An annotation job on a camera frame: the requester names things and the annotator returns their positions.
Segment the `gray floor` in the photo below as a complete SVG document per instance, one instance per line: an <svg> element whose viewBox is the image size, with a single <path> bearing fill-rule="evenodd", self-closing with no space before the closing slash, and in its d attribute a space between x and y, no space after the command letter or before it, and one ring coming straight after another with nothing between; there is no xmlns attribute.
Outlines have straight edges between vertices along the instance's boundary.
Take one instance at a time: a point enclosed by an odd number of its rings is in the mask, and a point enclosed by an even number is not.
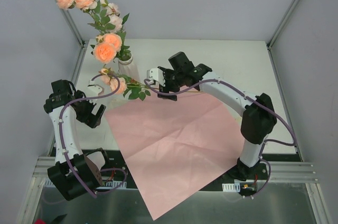
<svg viewBox="0 0 338 224"><path fill-rule="evenodd" d="M62 200L55 188L44 188L43 196ZM198 192L153 221L138 190L117 190L97 199L85 194L58 204L40 200L35 218L50 223L67 213L62 224L316 223L303 184L271 183L254 200L237 199L236 193Z"/></svg>

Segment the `white table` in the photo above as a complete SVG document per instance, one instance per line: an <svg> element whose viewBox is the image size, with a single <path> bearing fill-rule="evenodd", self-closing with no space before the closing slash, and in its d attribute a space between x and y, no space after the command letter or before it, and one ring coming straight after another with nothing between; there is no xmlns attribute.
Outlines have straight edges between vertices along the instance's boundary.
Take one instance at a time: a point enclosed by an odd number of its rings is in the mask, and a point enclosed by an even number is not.
<svg viewBox="0 0 338 224"><path fill-rule="evenodd" d="M89 45L95 43L94 39L89 41ZM225 81L237 88L258 95L262 92L270 95L276 113L286 119L269 54L263 41L129 39L126 40L126 44L130 45L141 80L146 77L146 72L150 68L158 66L171 68L168 58L179 51L183 51L194 65L199 63L206 64L214 72L222 76ZM91 51L92 48L88 46L76 84L76 88L84 91L87 96L90 95L87 92L89 79L97 75L102 68L102 63L90 54ZM117 71L117 63L111 62L107 66ZM104 84L99 79L97 79L97 83L104 87ZM109 91L108 86L106 86L105 93L107 94ZM112 96L98 100L97 108L100 104L104 104L107 109L111 109L126 102L121 95ZM231 108L229 110L235 120L241 123L241 117ZM95 129L91 129L85 124L77 123L77 130L82 149L102 147L106 150L118 150L114 136L104 117L101 120L101 125ZM292 142L291 136L280 122L275 126L270 138ZM294 147L268 143L264 153L290 154L295 153L295 149Z"/></svg>

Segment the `vase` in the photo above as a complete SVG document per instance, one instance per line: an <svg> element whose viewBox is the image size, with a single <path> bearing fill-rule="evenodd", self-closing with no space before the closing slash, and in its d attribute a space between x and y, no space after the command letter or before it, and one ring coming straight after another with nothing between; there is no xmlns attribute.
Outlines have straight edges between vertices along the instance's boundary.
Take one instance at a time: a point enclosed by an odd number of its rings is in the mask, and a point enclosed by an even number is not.
<svg viewBox="0 0 338 224"><path fill-rule="evenodd" d="M133 55L126 61L118 60L119 73L132 77L139 82L139 74Z"/></svg>

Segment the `flower bouquet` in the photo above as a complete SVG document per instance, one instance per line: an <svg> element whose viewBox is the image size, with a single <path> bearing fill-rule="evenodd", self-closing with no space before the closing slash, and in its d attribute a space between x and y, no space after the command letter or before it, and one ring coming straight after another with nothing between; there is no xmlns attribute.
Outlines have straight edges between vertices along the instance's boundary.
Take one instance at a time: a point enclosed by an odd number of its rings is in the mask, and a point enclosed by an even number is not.
<svg viewBox="0 0 338 224"><path fill-rule="evenodd" d="M118 6L109 3L108 0L56 0L59 8L68 10L77 8L88 14L92 19L92 23L88 23L100 32L96 37L96 45L91 45L93 51L91 54L104 65L100 70L101 80L110 86L112 91L117 88L117 80L112 77L114 73L111 68L106 68L106 64L114 58L121 61L127 61L131 58L129 46L124 45L126 31L124 24L128 20L129 14L120 17ZM144 100L146 96L150 96L150 91L145 84L142 84L128 75L117 74L120 80L120 88L117 94L125 96L130 92L128 99Z"/></svg>

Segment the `pink fabric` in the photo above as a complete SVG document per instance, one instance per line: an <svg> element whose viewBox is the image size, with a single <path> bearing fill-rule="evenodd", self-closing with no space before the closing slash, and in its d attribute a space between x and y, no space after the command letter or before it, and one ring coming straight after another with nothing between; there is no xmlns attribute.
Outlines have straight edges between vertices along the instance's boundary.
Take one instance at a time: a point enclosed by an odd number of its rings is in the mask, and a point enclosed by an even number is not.
<svg viewBox="0 0 338 224"><path fill-rule="evenodd" d="M243 149L239 125L207 94L152 95L106 118L154 220L233 167Z"/></svg>

